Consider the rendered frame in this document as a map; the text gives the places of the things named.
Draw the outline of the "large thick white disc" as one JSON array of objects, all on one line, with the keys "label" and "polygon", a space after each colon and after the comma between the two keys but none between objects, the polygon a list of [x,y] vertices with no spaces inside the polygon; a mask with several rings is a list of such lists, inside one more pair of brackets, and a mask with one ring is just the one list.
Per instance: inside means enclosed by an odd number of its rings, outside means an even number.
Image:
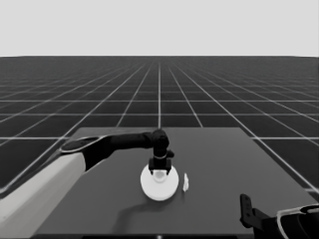
[{"label": "large thick white disc", "polygon": [[140,178],[144,194],[154,201],[165,201],[170,199],[178,188],[179,177],[173,166],[170,172],[156,169],[151,173],[149,166],[146,165]]}]

